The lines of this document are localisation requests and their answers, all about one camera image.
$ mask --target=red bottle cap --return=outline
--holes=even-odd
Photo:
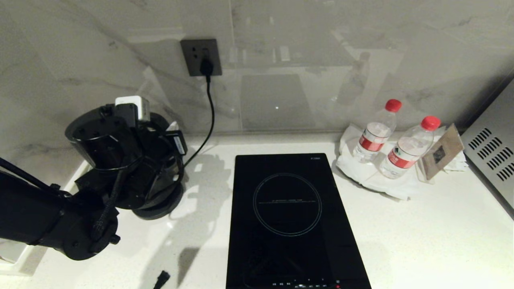
[[[441,125],[441,120],[435,116],[427,116],[421,122],[421,127],[427,131],[433,132]]]
[[[401,108],[401,101],[397,99],[390,99],[385,104],[385,110],[392,113],[397,113]]]

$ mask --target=white countertop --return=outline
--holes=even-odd
[[[163,288],[225,288],[235,156],[322,152],[374,289],[512,289],[514,222],[472,172],[440,173],[404,202],[354,186],[336,151],[330,142],[208,146],[170,217],[120,210],[118,245],[85,261],[48,249],[33,277],[0,276],[0,287],[153,288],[165,270]]]

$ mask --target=gray wall outlet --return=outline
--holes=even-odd
[[[189,76],[202,76],[200,63],[204,58],[209,59],[214,65],[213,76],[222,74],[216,39],[182,40],[180,45],[188,66]]]

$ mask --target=induction cooktop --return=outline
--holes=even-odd
[[[236,157],[234,288],[371,288],[325,154]]]

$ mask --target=water bottle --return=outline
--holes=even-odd
[[[378,112],[374,119],[366,125],[359,142],[354,148],[353,156],[359,162],[372,161],[396,128],[396,113],[401,102],[390,99],[385,108]]]
[[[427,116],[420,125],[406,131],[380,164],[380,172],[393,179],[405,174],[432,146],[434,131],[440,124],[437,117]]]

